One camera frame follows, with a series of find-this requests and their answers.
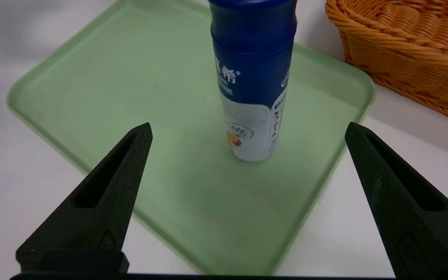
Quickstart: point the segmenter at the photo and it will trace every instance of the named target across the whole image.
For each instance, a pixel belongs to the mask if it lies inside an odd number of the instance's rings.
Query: logo on bottle
[[[288,83],[288,78],[290,77],[290,69],[286,72],[285,78],[281,82],[281,87],[286,87],[286,84]]]

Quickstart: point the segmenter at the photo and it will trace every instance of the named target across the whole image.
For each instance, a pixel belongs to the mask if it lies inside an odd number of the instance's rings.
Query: orange fruit graphic
[[[229,145],[236,145],[239,146],[242,144],[242,142],[240,141],[240,139],[238,139],[233,133],[231,132],[227,132],[227,141],[229,142]]]

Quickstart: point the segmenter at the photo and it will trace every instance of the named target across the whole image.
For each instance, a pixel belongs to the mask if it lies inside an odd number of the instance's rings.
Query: bottle label
[[[277,145],[293,43],[272,55],[236,54],[214,44],[217,83],[234,154],[263,161]]]
[[[226,120],[227,141],[244,161],[263,161],[274,152],[283,119],[286,87],[274,106],[237,103],[220,95]]]

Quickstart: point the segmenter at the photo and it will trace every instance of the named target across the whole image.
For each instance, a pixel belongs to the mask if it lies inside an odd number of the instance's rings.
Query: tray rim
[[[25,81],[32,79],[32,75],[35,71],[39,70],[42,67],[45,67],[45,64],[48,63],[48,60],[54,58],[55,56],[59,56],[61,53],[65,52],[66,49],[69,47],[69,45],[75,43],[76,41],[79,41],[81,38],[81,35],[83,32],[87,32],[88,30],[93,30],[96,27],[97,21],[110,13],[114,13],[115,9],[120,9],[124,5],[127,5],[127,3],[130,0],[116,0],[114,3],[112,3],[110,6],[108,6],[103,12],[101,12],[98,16],[96,16],[94,19],[92,19],[88,24],[86,24],[83,28],[81,28],[79,31],[77,31],[74,35],[72,35],[69,39],[67,39],[63,44],[61,44],[59,47],[57,47],[50,55],[46,56],[42,60],[40,60],[35,66],[33,66],[29,71],[27,71],[23,76],[21,76],[18,80],[16,80],[13,85],[10,87],[7,93],[6,103],[7,108],[13,113],[18,119],[20,119],[27,127],[29,127],[36,135],[39,136],[42,140],[44,140],[48,145],[50,145],[55,151],[57,151],[58,154],[60,154],[62,157],[64,157],[69,163],[71,163],[77,170],[80,171],[82,174],[88,174],[91,170],[87,167],[87,165],[82,162],[78,157],[74,155],[74,153],[70,152],[66,147],[64,147],[59,141],[54,140],[53,137],[46,133],[45,129],[42,129],[39,125],[34,124],[31,119],[27,119],[24,114],[21,114],[11,106],[11,98],[13,96],[13,93],[17,91],[18,87],[23,86]],[[199,5],[201,7],[205,7],[208,9],[208,7],[202,5],[201,3],[195,2],[194,4]],[[370,92],[370,99],[366,101],[366,104],[364,106],[364,109],[357,115],[354,122],[360,124],[368,115],[370,112],[370,108],[372,104],[375,102],[377,91],[374,81],[371,79],[371,77],[362,71],[361,69],[358,69],[350,64],[347,64],[346,62],[343,62],[341,60],[338,60],[336,58],[333,58],[329,55],[326,55],[324,53],[321,53],[320,51],[313,50],[309,48],[306,45],[303,45],[301,43],[295,42],[294,43],[294,52],[295,48],[300,48],[302,51],[308,51],[314,55],[322,56],[324,59],[334,62],[336,64],[339,64],[340,67],[345,67],[346,69],[350,69],[358,76],[361,76],[361,80],[366,80],[366,83],[368,83],[368,92]],[[281,252],[281,256],[275,263],[274,267],[270,271],[266,273],[266,275],[275,275],[281,265],[284,262],[284,259],[290,252],[293,244],[295,243],[298,235],[300,234],[300,231],[303,229],[304,224],[308,217],[310,216],[312,210],[319,204],[319,202],[322,201],[322,197],[324,197],[327,186],[331,183],[333,179],[334,172],[338,168],[341,159],[345,155],[347,151],[347,145],[344,145],[343,148],[337,153],[336,159],[333,161],[333,167],[331,170],[325,175],[325,179],[323,183],[320,186],[320,190],[317,192],[316,197],[313,200],[313,203],[307,207],[308,209],[304,209],[302,211],[303,217],[300,223],[297,223],[297,227],[293,231],[293,234],[291,238],[289,238],[288,244],[284,247],[283,252]],[[180,259],[182,259],[188,266],[190,266],[194,271],[200,274],[212,274],[211,269],[204,269],[205,265],[203,264],[197,264],[198,259],[196,257],[192,257],[192,255],[188,252],[185,252],[183,248],[178,247],[178,243],[175,241],[171,241],[172,239],[169,237],[164,237],[164,231],[163,230],[156,230],[154,225],[147,222],[149,218],[141,218],[141,216],[144,216],[139,213],[140,211],[137,210],[136,207],[133,208],[133,215],[132,217],[135,218],[135,220],[141,224],[148,232],[153,234],[159,241],[161,241],[165,246],[167,246],[175,255],[177,255]]]

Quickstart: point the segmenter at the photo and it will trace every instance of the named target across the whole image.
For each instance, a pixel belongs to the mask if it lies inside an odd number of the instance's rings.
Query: orange woven basket
[[[448,0],[327,0],[345,60],[448,116]]]

